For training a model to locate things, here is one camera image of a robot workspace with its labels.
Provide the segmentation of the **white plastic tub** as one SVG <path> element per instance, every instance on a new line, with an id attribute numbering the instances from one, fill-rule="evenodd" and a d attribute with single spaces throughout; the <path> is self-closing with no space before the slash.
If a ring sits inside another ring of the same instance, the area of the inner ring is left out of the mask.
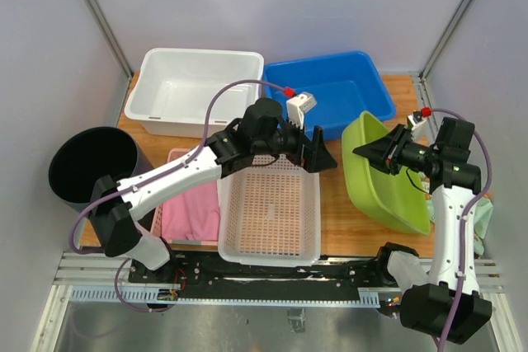
<path id="1" fill-rule="evenodd" d="M 217 92 L 240 80 L 262 77 L 264 58 L 256 52 L 213 49 L 151 49 L 125 104 L 125 116 L 149 134 L 201 138 L 243 116 L 261 94 L 255 83 L 237 85 L 207 108 Z"/>

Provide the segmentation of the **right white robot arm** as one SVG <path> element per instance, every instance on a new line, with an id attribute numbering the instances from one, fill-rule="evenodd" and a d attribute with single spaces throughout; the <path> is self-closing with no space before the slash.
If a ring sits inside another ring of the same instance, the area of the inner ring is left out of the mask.
<path id="1" fill-rule="evenodd" d="M 412 126 L 399 124 L 353 149 L 384 174 L 397 175 L 406 167 L 429 180 L 436 217 L 430 269 L 422 268 L 412 249 L 390 243 L 381 247 L 373 268 L 380 284 L 400 288 L 402 326 L 429 335 L 439 351 L 447 342 L 463 344 L 492 316 L 474 269 L 475 208 L 490 186 L 481 181 L 480 168 L 468 162 L 477 137 L 474 124 L 445 117 L 429 147 L 414 141 Z"/>

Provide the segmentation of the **black round bin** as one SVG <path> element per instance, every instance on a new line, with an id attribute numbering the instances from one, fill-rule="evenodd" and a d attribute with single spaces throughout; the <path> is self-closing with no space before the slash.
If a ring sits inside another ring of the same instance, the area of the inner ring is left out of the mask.
<path id="1" fill-rule="evenodd" d="M 74 135 L 49 165 L 49 186 L 66 205 L 82 212 L 98 179 L 119 181 L 153 170 L 137 142 L 124 130 L 101 126 Z"/>

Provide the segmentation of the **white perforated plastic basket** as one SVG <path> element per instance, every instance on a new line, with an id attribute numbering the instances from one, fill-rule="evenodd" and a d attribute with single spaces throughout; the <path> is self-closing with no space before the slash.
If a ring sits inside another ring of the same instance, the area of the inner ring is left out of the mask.
<path id="1" fill-rule="evenodd" d="M 257 156 L 253 165 L 217 182 L 219 255 L 241 265 L 312 265 L 321 253 L 318 173 Z"/>

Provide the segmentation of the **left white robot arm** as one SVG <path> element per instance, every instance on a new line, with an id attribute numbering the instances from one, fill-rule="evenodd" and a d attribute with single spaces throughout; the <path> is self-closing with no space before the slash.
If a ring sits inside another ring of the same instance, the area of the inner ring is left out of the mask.
<path id="1" fill-rule="evenodd" d="M 308 137 L 303 127 L 282 117 L 281 104 L 261 98 L 242 118 L 206 138 L 185 157 L 142 175 L 114 181 L 105 175 L 92 190 L 88 218 L 105 256 L 138 261 L 158 282 L 177 272 L 168 243 L 137 222 L 159 205 L 199 185 L 224 179 L 251 167 L 257 155 L 285 156 L 308 173 L 337 167 L 319 126 Z"/>

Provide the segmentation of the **blue plastic tub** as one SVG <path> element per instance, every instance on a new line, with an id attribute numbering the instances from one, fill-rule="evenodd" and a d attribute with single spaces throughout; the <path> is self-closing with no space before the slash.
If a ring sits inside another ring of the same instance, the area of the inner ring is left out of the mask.
<path id="1" fill-rule="evenodd" d="M 307 92 L 317 105 L 305 117 L 305 133 L 323 129 L 326 141 L 367 110 L 381 121 L 396 116 L 396 107 L 371 57 L 360 51 L 268 63 L 262 79 L 297 94 Z"/>

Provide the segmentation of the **green plastic tub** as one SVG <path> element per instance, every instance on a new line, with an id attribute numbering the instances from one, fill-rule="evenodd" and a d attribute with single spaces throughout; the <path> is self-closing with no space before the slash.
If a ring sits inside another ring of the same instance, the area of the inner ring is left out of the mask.
<path id="1" fill-rule="evenodd" d="M 368 111 L 342 132 L 342 169 L 350 201 L 370 219 L 395 232 L 431 232 L 422 176 L 404 167 L 395 176 L 370 166 L 353 150 L 384 137 L 389 129 Z"/>

